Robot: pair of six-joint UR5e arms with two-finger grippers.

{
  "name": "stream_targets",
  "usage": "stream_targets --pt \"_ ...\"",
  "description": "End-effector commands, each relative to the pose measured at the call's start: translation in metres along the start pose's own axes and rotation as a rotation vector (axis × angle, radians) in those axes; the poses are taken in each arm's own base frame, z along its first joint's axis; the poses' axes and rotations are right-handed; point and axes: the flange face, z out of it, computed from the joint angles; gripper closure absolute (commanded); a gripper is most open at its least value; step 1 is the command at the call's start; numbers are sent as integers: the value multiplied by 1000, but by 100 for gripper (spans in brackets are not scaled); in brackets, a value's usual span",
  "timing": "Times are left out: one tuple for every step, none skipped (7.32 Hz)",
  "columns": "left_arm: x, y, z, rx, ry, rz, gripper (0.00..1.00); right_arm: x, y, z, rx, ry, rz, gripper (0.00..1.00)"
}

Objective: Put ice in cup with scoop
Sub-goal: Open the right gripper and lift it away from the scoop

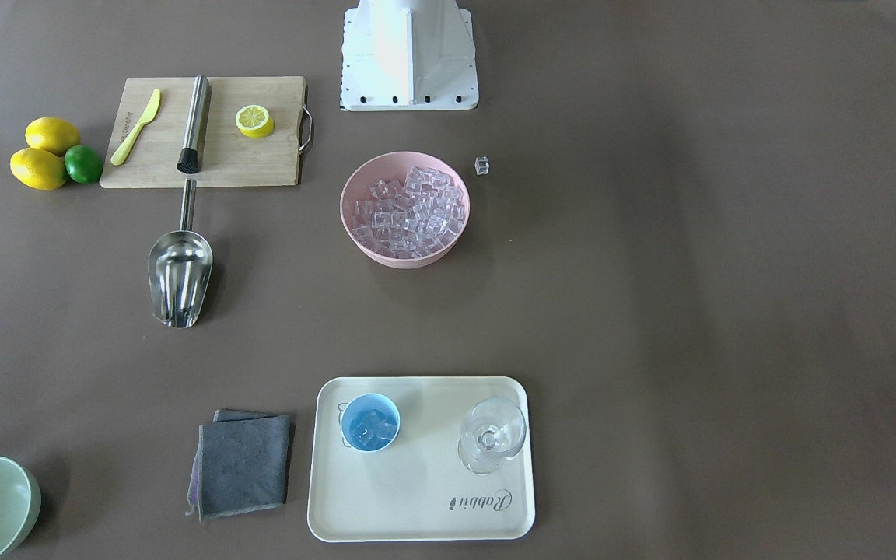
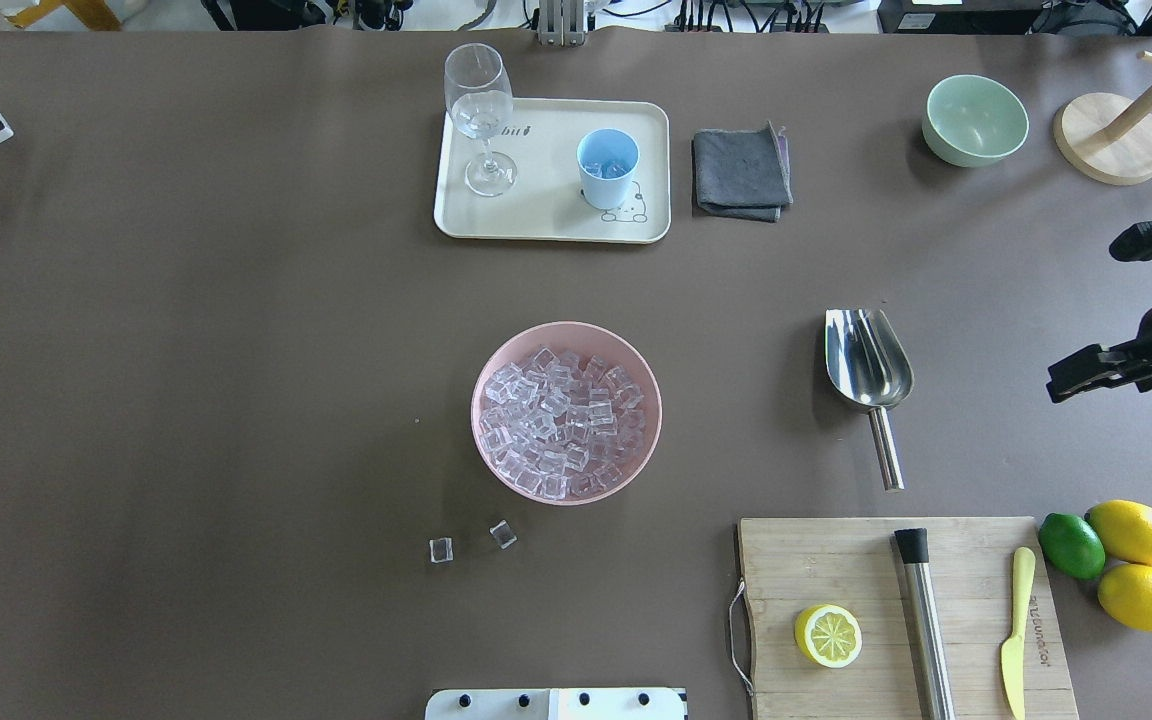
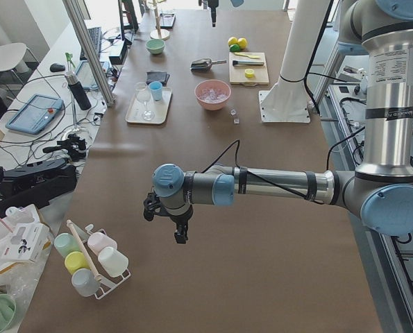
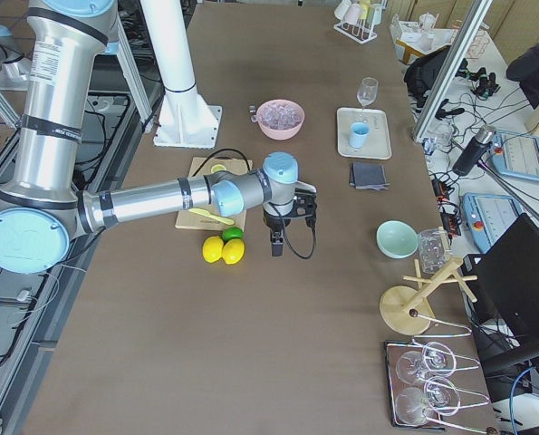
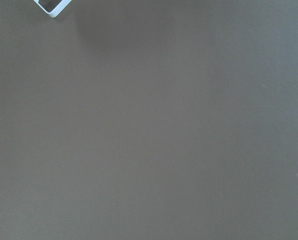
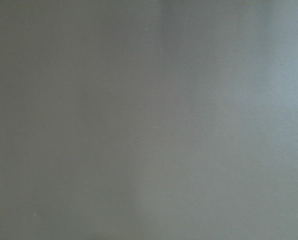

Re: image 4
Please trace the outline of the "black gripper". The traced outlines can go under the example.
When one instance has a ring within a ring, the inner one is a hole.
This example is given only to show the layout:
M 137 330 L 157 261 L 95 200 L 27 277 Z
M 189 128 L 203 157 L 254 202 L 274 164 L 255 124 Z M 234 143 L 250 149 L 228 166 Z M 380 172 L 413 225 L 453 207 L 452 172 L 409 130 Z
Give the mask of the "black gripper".
M 286 199 L 281 204 L 272 201 L 266 201 L 263 204 L 264 222 L 271 229 L 270 243 L 272 257 L 278 257 L 283 254 L 283 233 L 292 220 L 303 219 L 307 227 L 315 230 L 317 221 L 316 199 L 317 189 L 315 186 L 297 181 L 290 199 Z

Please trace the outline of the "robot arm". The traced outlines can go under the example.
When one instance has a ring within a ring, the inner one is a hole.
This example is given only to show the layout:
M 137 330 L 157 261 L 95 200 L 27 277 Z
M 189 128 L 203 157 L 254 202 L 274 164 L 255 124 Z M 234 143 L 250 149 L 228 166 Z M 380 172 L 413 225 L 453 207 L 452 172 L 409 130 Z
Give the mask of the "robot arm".
M 39 273 L 63 261 L 70 243 L 115 225 L 213 205 L 230 217 L 261 206 L 278 228 L 314 186 L 294 156 L 277 151 L 242 175 L 221 170 L 143 187 L 91 193 L 72 188 L 82 120 L 97 55 L 124 38 L 113 1 L 32 1 L 35 32 L 14 175 L 0 188 L 0 267 Z

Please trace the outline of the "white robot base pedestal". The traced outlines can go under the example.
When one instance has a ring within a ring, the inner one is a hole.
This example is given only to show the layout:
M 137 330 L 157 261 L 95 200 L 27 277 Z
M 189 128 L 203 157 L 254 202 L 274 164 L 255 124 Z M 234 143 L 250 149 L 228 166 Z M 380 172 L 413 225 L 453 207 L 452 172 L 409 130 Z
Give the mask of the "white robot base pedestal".
M 165 95 L 154 144 L 210 150 L 215 147 L 222 108 L 199 94 L 179 1 L 141 3 Z

